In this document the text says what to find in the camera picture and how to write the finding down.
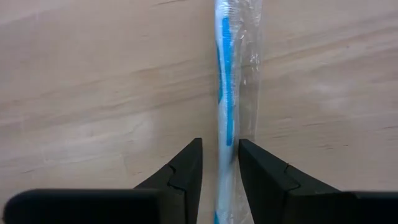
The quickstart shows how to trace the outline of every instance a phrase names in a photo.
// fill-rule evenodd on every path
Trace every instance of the plastic wrapper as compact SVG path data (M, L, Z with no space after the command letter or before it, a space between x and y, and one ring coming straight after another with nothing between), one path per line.
M262 1L216 0L218 196L215 223L252 223L239 173L240 138L256 135L262 52Z

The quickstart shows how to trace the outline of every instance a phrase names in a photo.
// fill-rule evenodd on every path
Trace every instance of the wooden table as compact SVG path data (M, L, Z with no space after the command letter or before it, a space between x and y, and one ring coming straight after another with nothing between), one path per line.
M398 190L398 1L265 0L263 16L257 143L339 189ZM211 223L213 19L213 1L0 0L0 205L132 188L200 136Z

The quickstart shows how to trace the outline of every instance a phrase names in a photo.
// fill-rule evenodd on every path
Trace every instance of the toothbrush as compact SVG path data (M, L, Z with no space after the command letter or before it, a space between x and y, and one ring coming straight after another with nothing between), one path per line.
M218 58L218 196L215 224L228 224L233 196L234 77L233 34L228 0L216 0L215 35Z

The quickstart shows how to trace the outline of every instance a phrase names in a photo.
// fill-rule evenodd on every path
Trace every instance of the wood grain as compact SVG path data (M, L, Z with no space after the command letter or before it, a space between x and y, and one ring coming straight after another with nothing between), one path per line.
M398 189L398 2L265 0L257 143L339 189ZM132 188L204 140L216 175L213 1L0 0L0 205Z

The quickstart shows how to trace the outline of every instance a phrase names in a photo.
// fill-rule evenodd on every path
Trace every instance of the transparent plastic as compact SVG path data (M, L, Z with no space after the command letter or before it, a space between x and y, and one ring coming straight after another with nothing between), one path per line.
M252 223L236 158L241 138L255 140L262 62L262 0L216 0L219 63L218 198L215 223Z

